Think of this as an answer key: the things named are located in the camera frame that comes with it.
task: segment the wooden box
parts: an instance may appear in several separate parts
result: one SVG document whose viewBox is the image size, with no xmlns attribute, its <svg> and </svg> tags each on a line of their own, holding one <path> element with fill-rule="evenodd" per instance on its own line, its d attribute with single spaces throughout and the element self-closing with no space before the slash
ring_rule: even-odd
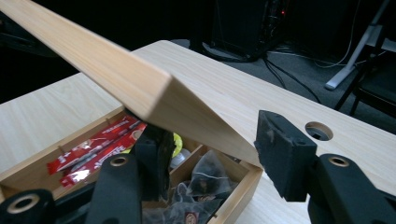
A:
<svg viewBox="0 0 396 224">
<path fill-rule="evenodd" d="M 95 181 L 100 171 L 89 175 L 84 181 L 78 182 L 72 188 L 64 188 L 59 182 L 62 174 L 49 175 L 46 164 L 124 115 L 125 111 L 121 111 L 109 118 L 97 120 L 82 130 L 66 137 L 58 144 L 42 150 L 27 161 L 2 173 L 0 176 L 0 188 L 3 200 L 28 189 L 48 189 L 52 191 L 54 199 L 58 199 L 67 193 Z M 209 150 L 208 147 L 184 137 L 183 147 L 188 149 L 191 155 L 170 172 L 170 189 L 175 187 L 179 182 L 190 179 L 193 167 Z M 237 182 L 238 186 L 217 213 L 210 219 L 209 223 L 233 223 L 253 196 L 262 176 L 262 169 L 243 161 L 236 162 L 225 154 L 219 151 L 217 152 L 218 158 L 224 165 L 227 175 L 233 182 Z M 154 204 L 158 205 L 158 203 L 143 203 L 143 207 L 152 207 Z"/>
</svg>

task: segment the yellow object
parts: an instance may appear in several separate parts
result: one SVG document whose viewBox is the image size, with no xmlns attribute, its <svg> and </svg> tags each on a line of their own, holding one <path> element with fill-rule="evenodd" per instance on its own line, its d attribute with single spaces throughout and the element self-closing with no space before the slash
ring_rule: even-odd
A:
<svg viewBox="0 0 396 224">
<path fill-rule="evenodd" d="M 175 150 L 174 153 L 172 155 L 172 158 L 174 158 L 179 152 L 180 150 L 183 148 L 183 140 L 181 140 L 180 135 L 178 135 L 177 133 L 174 133 L 174 141 L 175 141 Z"/>
</svg>

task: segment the wooden table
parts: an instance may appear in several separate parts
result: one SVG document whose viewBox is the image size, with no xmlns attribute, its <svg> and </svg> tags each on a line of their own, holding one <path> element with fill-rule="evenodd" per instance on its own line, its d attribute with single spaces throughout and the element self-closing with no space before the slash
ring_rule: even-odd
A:
<svg viewBox="0 0 396 224">
<path fill-rule="evenodd" d="M 395 135 L 171 42 L 156 42 L 132 54 L 175 76 L 251 145 L 260 109 L 281 114 L 302 132 L 308 122 L 325 124 L 333 138 L 312 138 L 319 155 L 331 152 L 352 159 L 377 188 L 396 194 Z M 0 105 L 0 172 L 121 108 L 119 101 L 83 74 Z M 306 207 L 306 203 L 285 203 L 264 174 L 237 222 L 308 223 Z"/>
</svg>

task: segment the black chair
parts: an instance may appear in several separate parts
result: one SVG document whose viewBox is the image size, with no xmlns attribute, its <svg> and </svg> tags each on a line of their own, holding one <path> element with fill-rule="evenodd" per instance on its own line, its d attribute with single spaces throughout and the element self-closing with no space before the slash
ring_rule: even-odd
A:
<svg viewBox="0 0 396 224">
<path fill-rule="evenodd" d="M 386 38 L 396 41 L 396 16 L 383 25 L 367 63 L 354 77 L 335 110 L 339 110 L 349 94 L 354 92 L 356 99 L 349 115 L 354 115 L 358 103 L 364 102 L 396 118 L 396 54 L 387 52 L 387 55 L 379 56 Z"/>
</svg>

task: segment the red and white package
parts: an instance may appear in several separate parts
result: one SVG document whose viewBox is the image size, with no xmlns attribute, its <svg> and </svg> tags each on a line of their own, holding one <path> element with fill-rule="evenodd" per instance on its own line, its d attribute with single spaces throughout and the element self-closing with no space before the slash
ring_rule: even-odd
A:
<svg viewBox="0 0 396 224">
<path fill-rule="evenodd" d="M 88 175 L 99 169 L 105 159 L 113 155 L 120 154 L 124 150 L 130 149 L 136 142 L 137 138 L 139 138 L 141 133 L 145 130 L 146 126 L 146 123 L 139 123 L 132 131 L 113 142 L 104 150 L 98 152 L 96 156 L 92 156 L 92 158 L 85 164 L 70 171 L 69 174 L 61 179 L 62 185 L 64 187 L 75 185 L 78 181 L 85 179 Z"/>
<path fill-rule="evenodd" d="M 139 119 L 128 115 L 117 120 L 99 133 L 96 133 L 90 139 L 58 157 L 56 161 L 47 163 L 49 174 L 53 175 L 80 161 L 84 161 L 92 156 L 92 154 L 106 148 L 112 142 L 132 130 L 140 122 Z"/>
</svg>

